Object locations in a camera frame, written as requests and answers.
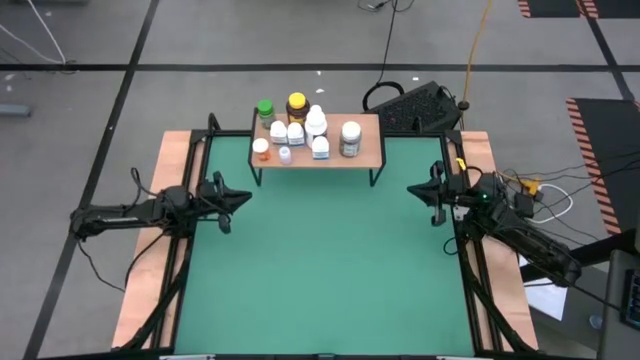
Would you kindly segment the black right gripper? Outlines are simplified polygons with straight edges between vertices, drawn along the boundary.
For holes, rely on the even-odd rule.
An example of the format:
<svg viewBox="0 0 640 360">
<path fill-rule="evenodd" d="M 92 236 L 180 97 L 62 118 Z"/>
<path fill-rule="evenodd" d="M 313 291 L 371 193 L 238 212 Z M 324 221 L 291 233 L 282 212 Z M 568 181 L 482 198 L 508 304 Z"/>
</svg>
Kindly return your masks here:
<svg viewBox="0 0 640 360">
<path fill-rule="evenodd" d="M 407 190 L 428 207 L 434 207 L 431 218 L 433 226 L 440 226 L 446 220 L 445 204 L 455 205 L 457 198 L 464 192 L 464 182 L 461 175 L 454 175 L 452 180 L 443 179 L 445 175 L 443 161 L 436 161 L 431 166 L 432 178 L 421 184 L 410 185 Z"/>
</svg>

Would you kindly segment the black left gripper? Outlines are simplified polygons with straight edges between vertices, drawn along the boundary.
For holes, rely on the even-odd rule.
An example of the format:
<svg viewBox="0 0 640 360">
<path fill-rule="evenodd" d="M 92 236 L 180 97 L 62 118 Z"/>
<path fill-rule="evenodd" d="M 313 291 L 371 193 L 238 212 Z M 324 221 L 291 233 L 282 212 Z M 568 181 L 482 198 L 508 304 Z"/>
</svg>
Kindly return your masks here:
<svg viewBox="0 0 640 360">
<path fill-rule="evenodd" d="M 215 222 L 224 234 L 231 233 L 231 213 L 235 213 L 252 198 L 245 190 L 227 189 L 228 204 L 225 198 L 226 185 L 219 171 L 213 173 L 212 180 L 203 180 L 197 185 L 197 197 L 206 205 L 205 213 L 215 213 Z"/>
</svg>

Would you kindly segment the white bottle blue label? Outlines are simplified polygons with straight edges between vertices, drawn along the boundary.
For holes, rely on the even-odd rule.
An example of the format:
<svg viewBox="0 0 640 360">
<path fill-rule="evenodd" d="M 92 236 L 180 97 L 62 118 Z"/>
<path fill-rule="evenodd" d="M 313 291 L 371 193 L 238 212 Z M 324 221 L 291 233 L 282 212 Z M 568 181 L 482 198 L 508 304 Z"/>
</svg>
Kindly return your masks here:
<svg viewBox="0 0 640 360">
<path fill-rule="evenodd" d="M 286 146 L 288 144 L 288 127 L 282 121 L 274 121 L 270 126 L 269 133 L 274 145 Z"/>
<path fill-rule="evenodd" d="M 292 122 L 288 125 L 287 141 L 290 147 L 299 147 L 305 145 L 305 132 L 303 126 L 300 123 Z"/>
</svg>

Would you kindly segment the bottle with green cap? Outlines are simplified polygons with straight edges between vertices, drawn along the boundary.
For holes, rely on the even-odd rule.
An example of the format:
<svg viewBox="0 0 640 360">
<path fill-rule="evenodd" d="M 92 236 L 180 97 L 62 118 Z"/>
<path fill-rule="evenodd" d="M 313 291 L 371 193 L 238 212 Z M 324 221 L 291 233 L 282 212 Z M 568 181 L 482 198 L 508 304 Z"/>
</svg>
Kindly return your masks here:
<svg viewBox="0 0 640 360">
<path fill-rule="evenodd" d="M 271 99 L 261 99 L 256 106 L 257 114 L 262 126 L 270 129 L 271 125 L 276 121 L 275 108 Z"/>
</svg>

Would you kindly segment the green label jar white lid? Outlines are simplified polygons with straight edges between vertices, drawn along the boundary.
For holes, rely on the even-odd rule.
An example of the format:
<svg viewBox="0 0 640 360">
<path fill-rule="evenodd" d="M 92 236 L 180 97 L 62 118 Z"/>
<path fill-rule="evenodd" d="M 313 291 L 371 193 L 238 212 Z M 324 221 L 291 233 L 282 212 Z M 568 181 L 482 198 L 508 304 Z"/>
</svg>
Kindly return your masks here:
<svg viewBox="0 0 640 360">
<path fill-rule="evenodd" d="M 339 151 L 344 157 L 356 157 L 360 151 L 362 129 L 355 121 L 343 124 L 340 134 Z"/>
</svg>

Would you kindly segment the tall white bottle purple label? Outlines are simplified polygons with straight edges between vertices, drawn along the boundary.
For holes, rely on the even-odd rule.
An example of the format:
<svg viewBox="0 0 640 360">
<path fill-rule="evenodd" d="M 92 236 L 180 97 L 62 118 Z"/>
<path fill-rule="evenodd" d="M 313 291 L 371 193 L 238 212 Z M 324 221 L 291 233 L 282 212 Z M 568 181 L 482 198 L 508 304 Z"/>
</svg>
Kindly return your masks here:
<svg viewBox="0 0 640 360">
<path fill-rule="evenodd" d="M 322 111 L 310 111 L 305 121 L 306 144 L 312 147 L 316 137 L 325 136 L 328 129 L 326 116 Z"/>
</svg>

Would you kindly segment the amber bottle yellow cap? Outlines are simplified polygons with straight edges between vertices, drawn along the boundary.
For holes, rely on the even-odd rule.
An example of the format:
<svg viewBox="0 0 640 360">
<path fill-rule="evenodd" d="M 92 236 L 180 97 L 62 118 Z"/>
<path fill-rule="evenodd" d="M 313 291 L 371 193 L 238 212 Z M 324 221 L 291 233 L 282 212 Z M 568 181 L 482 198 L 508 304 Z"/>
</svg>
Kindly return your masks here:
<svg viewBox="0 0 640 360">
<path fill-rule="evenodd" d="M 290 123 L 303 125 L 310 111 L 310 103 L 301 92 L 291 93 L 286 103 L 287 119 Z"/>
</svg>

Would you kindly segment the wooden shelf black metal legs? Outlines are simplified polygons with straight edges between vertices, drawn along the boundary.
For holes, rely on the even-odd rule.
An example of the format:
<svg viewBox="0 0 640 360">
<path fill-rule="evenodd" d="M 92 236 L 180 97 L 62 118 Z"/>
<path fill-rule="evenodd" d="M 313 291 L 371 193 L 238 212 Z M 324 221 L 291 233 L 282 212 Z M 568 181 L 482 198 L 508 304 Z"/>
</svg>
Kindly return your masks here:
<svg viewBox="0 0 640 360">
<path fill-rule="evenodd" d="M 312 150 L 308 146 L 294 147 L 290 164 L 283 164 L 278 155 L 277 147 L 270 144 L 270 158 L 260 160 L 259 155 L 252 149 L 252 143 L 256 138 L 270 140 L 270 133 L 260 124 L 257 110 L 254 110 L 252 127 L 250 131 L 250 144 L 248 150 L 248 164 L 258 186 L 262 182 L 264 169 L 368 169 L 369 185 L 373 187 L 386 164 L 385 140 L 377 115 L 373 114 L 327 114 L 328 140 L 330 145 L 328 160 L 313 160 Z M 339 140 L 342 126 L 354 121 L 361 127 L 362 137 L 360 151 L 356 157 L 347 158 L 339 152 Z"/>
</svg>

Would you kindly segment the black perforated computer case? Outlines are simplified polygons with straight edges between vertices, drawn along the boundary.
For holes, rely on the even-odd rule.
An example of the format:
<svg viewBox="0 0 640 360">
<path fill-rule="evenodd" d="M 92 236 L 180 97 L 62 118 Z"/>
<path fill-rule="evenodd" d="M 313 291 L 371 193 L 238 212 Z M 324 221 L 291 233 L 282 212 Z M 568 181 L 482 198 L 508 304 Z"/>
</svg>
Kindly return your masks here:
<svg viewBox="0 0 640 360">
<path fill-rule="evenodd" d="M 369 97 L 379 88 L 391 87 L 399 95 L 379 105 L 370 107 Z M 462 111 L 449 90 L 431 81 L 411 91 L 396 82 L 380 82 L 370 88 L 362 99 L 364 114 L 376 114 L 385 132 L 426 132 L 453 129 Z"/>
</svg>

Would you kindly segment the black adapter box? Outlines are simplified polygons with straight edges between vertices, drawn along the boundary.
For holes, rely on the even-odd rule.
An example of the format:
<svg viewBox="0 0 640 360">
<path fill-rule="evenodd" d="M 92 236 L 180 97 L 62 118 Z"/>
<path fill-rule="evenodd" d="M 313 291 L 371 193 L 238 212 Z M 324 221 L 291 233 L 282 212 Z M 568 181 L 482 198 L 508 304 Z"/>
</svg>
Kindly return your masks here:
<svg viewBox="0 0 640 360">
<path fill-rule="evenodd" d="M 515 193 L 513 196 L 513 207 L 516 214 L 524 218 L 534 216 L 534 198 L 529 193 Z"/>
</svg>

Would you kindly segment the white paper sheet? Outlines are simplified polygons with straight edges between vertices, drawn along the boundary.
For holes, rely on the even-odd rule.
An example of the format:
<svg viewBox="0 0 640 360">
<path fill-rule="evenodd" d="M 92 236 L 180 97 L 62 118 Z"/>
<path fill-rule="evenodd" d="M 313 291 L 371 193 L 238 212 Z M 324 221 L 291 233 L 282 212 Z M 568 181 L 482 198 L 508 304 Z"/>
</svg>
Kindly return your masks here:
<svg viewBox="0 0 640 360">
<path fill-rule="evenodd" d="M 568 289 L 554 285 L 549 278 L 524 283 L 528 304 L 555 320 L 561 321 Z"/>
</svg>

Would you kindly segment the black beam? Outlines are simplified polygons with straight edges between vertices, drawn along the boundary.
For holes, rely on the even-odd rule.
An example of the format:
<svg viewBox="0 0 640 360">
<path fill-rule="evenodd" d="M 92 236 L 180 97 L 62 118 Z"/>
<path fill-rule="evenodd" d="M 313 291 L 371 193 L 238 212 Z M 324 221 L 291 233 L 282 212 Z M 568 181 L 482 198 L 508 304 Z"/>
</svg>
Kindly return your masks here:
<svg viewBox="0 0 640 360">
<path fill-rule="evenodd" d="M 640 234 L 636 229 L 611 235 L 603 240 L 568 251 L 553 265 L 529 263 L 521 268 L 524 282 L 548 278 L 561 287 L 574 285 L 582 274 L 582 267 L 607 261 L 614 250 L 640 254 Z"/>
</svg>

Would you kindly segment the black mat hazard stripe edge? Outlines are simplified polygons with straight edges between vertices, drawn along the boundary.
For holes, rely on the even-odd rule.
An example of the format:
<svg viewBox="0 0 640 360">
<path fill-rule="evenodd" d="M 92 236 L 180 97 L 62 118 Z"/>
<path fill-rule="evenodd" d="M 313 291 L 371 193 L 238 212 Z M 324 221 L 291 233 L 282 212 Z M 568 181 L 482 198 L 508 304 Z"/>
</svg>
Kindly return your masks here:
<svg viewBox="0 0 640 360">
<path fill-rule="evenodd" d="M 517 0 L 525 18 L 640 19 L 640 0 Z"/>
<path fill-rule="evenodd" d="M 640 103 L 568 98 L 566 107 L 606 231 L 640 215 Z"/>
</svg>

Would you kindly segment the black keyboard blue keys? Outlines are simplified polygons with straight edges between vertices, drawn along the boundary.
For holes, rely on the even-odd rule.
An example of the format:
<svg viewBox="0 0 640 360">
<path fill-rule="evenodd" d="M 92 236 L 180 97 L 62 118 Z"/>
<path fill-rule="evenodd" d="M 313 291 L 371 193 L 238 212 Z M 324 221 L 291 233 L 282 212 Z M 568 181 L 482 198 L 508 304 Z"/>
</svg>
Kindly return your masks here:
<svg viewBox="0 0 640 360">
<path fill-rule="evenodd" d="M 620 320 L 640 331 L 640 270 L 625 271 Z"/>
</svg>

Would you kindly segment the black metal table frame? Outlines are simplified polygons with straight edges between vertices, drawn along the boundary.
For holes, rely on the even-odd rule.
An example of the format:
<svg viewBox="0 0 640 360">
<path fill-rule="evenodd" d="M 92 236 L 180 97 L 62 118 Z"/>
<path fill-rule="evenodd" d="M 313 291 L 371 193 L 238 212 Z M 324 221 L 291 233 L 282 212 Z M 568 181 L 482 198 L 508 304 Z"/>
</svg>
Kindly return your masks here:
<svg viewBox="0 0 640 360">
<path fill-rule="evenodd" d="M 493 171 L 495 162 L 488 134 L 478 131 L 447 130 L 444 132 L 448 164 L 455 172 L 460 170 L 458 157 L 485 171 Z M 176 185 L 182 176 L 193 190 L 205 175 L 204 138 L 196 130 L 167 131 L 164 133 L 156 162 L 151 188 L 160 190 Z M 141 230 L 135 248 L 138 260 L 127 283 L 112 346 L 124 345 L 143 325 L 159 302 L 179 267 L 186 259 L 190 240 L 158 238 L 152 229 Z M 515 332 L 533 348 L 538 346 L 531 311 L 516 253 L 498 240 L 486 237 L 479 245 L 468 244 L 467 252 L 476 275 L 485 278 L 482 283 L 492 293 L 496 306 Z"/>
</svg>

